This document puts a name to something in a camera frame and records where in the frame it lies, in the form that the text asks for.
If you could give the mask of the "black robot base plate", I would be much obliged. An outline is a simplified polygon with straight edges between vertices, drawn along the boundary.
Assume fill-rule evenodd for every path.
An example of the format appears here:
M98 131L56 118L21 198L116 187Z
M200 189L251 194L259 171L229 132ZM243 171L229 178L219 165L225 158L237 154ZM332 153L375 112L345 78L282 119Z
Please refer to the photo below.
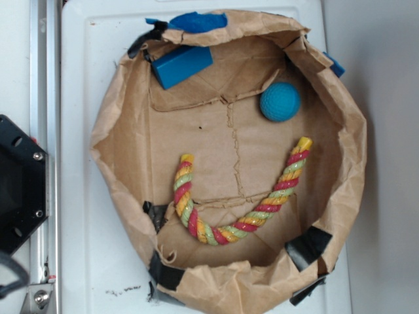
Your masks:
M46 220L46 152L1 115L1 250L14 254Z

